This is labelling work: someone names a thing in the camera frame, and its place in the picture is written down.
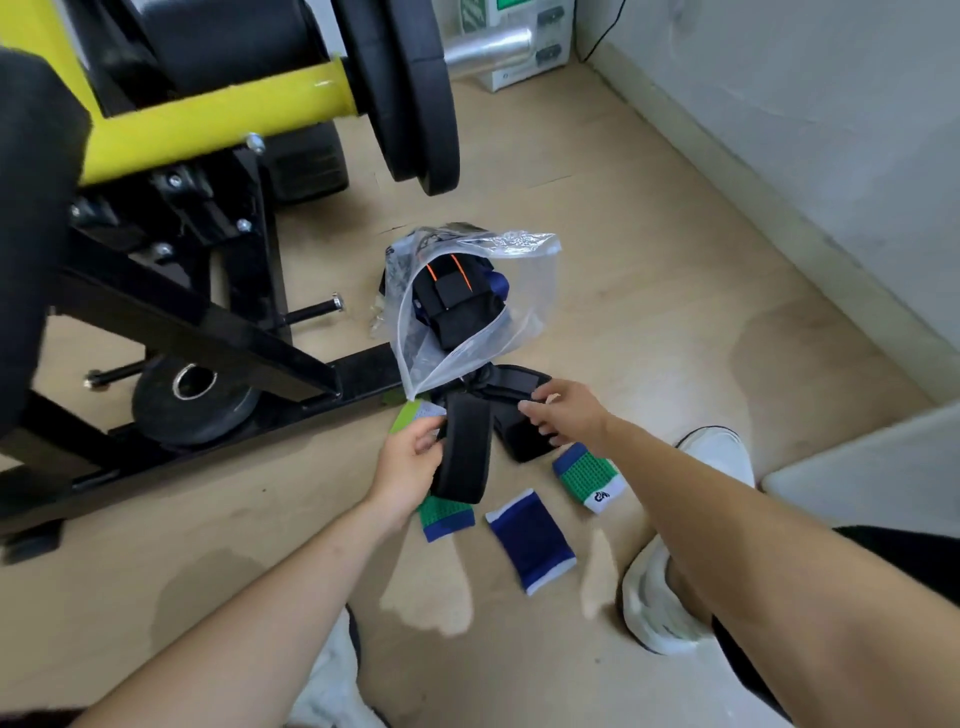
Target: gym machine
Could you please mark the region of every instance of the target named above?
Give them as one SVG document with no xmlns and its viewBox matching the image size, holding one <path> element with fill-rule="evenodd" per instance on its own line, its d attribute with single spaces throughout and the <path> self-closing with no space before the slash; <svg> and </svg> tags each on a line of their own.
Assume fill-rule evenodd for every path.
<svg viewBox="0 0 960 728">
<path fill-rule="evenodd" d="M 332 5 L 343 58 L 304 0 L 0 2 L 8 563 L 172 466 L 400 386 L 389 345 L 328 363 L 292 346 L 292 324 L 343 302 L 287 310 L 274 210 L 348 186 L 338 116 L 368 116 L 395 180 L 456 187 L 449 79 L 525 60 L 535 30 L 444 47 L 430 0 Z M 49 314 L 143 345 L 84 383 L 139 375 L 132 423 L 104 432 L 31 389 Z"/>
</svg>

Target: person's left hand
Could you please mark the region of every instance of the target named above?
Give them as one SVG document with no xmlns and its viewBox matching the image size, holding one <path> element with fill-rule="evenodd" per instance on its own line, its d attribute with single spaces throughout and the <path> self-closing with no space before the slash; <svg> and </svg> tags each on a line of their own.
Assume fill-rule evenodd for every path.
<svg viewBox="0 0 960 728">
<path fill-rule="evenodd" d="M 443 423 L 443 417 L 414 420 L 388 435 L 383 444 L 364 501 L 390 531 L 399 530 L 430 491 L 433 473 L 444 457 L 444 443 L 436 441 L 433 430 Z"/>
</svg>

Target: forearm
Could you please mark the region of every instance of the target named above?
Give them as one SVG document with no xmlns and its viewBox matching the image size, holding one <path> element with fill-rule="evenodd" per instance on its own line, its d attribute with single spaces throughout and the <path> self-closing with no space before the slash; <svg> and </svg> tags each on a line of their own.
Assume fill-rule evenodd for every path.
<svg viewBox="0 0 960 728">
<path fill-rule="evenodd" d="M 799 725 L 955 715 L 937 679 L 960 659 L 955 608 L 635 425 L 612 420 L 605 440 L 681 572 Z"/>
<path fill-rule="evenodd" d="M 87 711 L 77 728 L 276 728 L 386 533 L 347 511 Z"/>
</svg>

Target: green label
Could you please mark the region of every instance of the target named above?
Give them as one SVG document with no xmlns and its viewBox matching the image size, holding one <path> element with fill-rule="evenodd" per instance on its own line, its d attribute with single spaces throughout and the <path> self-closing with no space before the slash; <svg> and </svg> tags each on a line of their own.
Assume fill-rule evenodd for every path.
<svg viewBox="0 0 960 728">
<path fill-rule="evenodd" d="M 460 0 L 460 20 L 464 33 L 487 27 L 487 0 Z"/>
</svg>

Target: clear plastic bag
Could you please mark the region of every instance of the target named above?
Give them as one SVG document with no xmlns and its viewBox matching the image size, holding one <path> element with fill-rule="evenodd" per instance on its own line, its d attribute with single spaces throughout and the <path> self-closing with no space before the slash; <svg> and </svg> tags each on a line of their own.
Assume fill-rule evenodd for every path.
<svg viewBox="0 0 960 728">
<path fill-rule="evenodd" d="M 560 249 L 560 239 L 553 233 L 494 233 L 466 223 L 417 228 L 388 248 L 383 321 L 376 329 L 390 338 L 407 399 L 469 374 L 539 336 L 556 298 Z M 413 280 L 431 260 L 451 253 L 489 258 L 509 281 L 510 294 L 489 326 L 447 353 L 414 314 Z"/>
</svg>

